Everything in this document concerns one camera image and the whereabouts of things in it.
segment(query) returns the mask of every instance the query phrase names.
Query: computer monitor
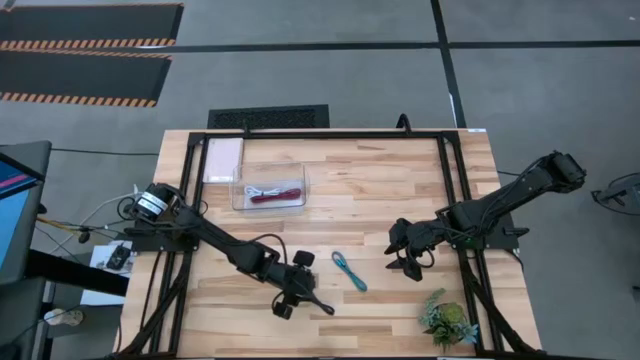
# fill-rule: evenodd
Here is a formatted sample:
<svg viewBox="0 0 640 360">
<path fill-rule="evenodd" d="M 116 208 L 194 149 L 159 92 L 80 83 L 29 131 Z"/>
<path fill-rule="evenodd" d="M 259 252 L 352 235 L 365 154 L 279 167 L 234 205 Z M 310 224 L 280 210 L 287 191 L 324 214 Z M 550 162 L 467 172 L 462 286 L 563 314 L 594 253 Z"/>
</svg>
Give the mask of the computer monitor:
<svg viewBox="0 0 640 360">
<path fill-rule="evenodd" d="M 0 200 L 44 182 L 44 176 L 0 153 Z"/>
</svg>

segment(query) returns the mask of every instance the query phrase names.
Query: blue cable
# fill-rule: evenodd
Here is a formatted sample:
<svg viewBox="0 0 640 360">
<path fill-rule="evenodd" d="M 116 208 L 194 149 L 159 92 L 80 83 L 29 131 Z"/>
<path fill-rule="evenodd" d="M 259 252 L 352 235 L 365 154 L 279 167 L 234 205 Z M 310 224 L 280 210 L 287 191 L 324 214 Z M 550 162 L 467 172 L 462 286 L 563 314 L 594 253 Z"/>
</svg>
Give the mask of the blue cable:
<svg viewBox="0 0 640 360">
<path fill-rule="evenodd" d="M 349 276 L 351 281 L 353 281 L 353 284 L 360 292 L 367 291 L 367 284 L 365 284 L 364 281 L 360 280 L 360 278 L 357 277 L 356 274 L 351 272 L 351 269 L 349 269 L 349 265 L 347 265 L 347 260 L 344 258 L 344 256 L 342 256 L 340 252 L 334 251 L 331 254 L 331 258 L 333 259 L 333 262 L 336 263 L 336 265 L 338 265 L 338 267 Z"/>
</svg>

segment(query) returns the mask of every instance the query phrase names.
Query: gray floor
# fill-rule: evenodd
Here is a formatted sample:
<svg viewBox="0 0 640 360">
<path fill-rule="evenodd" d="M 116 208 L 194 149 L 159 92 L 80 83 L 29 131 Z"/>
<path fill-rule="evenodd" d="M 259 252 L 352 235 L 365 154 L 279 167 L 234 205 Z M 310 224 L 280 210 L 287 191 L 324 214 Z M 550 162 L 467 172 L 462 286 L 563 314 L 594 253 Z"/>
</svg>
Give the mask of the gray floor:
<svg viewBox="0 0 640 360">
<path fill-rule="evenodd" d="M 18 0 L 37 3 L 51 1 Z M 441 3 L 451 41 L 640 39 L 633 0 Z M 433 24 L 426 0 L 188 0 L 178 45 L 433 41 Z M 640 229 L 634 218 L 597 207 L 589 191 L 638 171 L 640 48 L 458 50 L 453 60 L 468 126 L 488 129 L 499 168 L 518 172 L 557 149 L 589 172 L 582 190 L 543 196 L 514 214 L 531 228 L 522 257 L 544 348 L 637 358 L 639 307 L 630 287 L 640 283 Z M 212 108 L 324 103 L 334 127 L 388 127 L 400 112 L 414 127 L 453 126 L 438 51 L 179 54 L 154 109 L 0 102 L 0 143 L 157 151 L 165 129 L 205 127 Z M 52 218 L 79 221 L 134 183 L 146 186 L 154 167 L 153 157 L 54 152 L 44 202 Z M 115 219 L 110 208 L 96 223 Z M 34 247 L 54 244 L 37 234 Z M 69 249 L 90 245 L 72 241 Z M 105 323 L 62 337 L 53 358 L 107 353 L 114 331 Z"/>
</svg>

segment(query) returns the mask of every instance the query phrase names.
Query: white cable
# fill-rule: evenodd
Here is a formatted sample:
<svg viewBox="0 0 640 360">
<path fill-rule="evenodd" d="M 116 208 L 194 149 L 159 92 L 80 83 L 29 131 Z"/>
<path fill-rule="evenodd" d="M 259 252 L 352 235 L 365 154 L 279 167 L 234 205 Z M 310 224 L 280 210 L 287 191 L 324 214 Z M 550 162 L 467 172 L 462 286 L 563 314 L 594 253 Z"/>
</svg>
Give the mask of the white cable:
<svg viewBox="0 0 640 360">
<path fill-rule="evenodd" d="M 105 205 L 108 205 L 114 201 L 118 201 L 118 200 L 122 200 L 126 197 L 133 197 L 134 199 L 140 194 L 140 192 L 138 191 L 138 186 L 136 184 L 133 185 L 133 192 L 130 194 L 126 194 L 126 195 L 121 195 L 118 197 L 115 197 L 113 199 L 109 199 L 105 202 L 103 202 L 102 204 L 98 205 L 98 207 L 93 210 L 93 212 L 91 212 L 91 214 L 89 214 L 86 218 L 84 218 L 84 220 L 82 220 L 80 222 L 79 225 L 84 225 L 87 221 L 89 221 L 98 211 L 100 211 L 100 209 L 102 209 Z M 58 251 L 58 249 L 60 249 L 64 244 L 66 244 L 69 240 L 71 240 L 73 238 L 74 235 L 69 235 L 66 239 L 64 239 L 64 241 L 62 241 L 59 245 L 56 245 L 55 248 L 53 248 L 53 250 L 49 251 L 49 254 L 53 254 L 54 252 Z"/>
<path fill-rule="evenodd" d="M 273 190 L 269 190 L 269 191 L 260 191 L 256 188 L 254 188 L 253 186 L 245 186 L 244 188 L 244 193 L 247 196 L 250 197 L 254 197 L 254 196 L 274 196 L 274 195 L 279 195 L 282 192 L 281 189 L 273 189 Z"/>
</svg>

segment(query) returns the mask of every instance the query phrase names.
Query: black mat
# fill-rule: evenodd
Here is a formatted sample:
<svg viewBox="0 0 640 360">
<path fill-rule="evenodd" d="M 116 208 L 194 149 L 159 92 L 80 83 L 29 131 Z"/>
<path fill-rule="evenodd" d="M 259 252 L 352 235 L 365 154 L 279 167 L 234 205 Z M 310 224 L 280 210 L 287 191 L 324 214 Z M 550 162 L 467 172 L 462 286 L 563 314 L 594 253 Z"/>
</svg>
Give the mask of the black mat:
<svg viewBox="0 0 640 360">
<path fill-rule="evenodd" d="M 2 100 L 153 107 L 171 58 L 82 50 L 0 50 Z"/>
<path fill-rule="evenodd" d="M 329 105 L 210 110 L 208 129 L 328 128 Z"/>
<path fill-rule="evenodd" d="M 17 6 L 0 11 L 0 48 L 173 45 L 182 4 Z"/>
</svg>

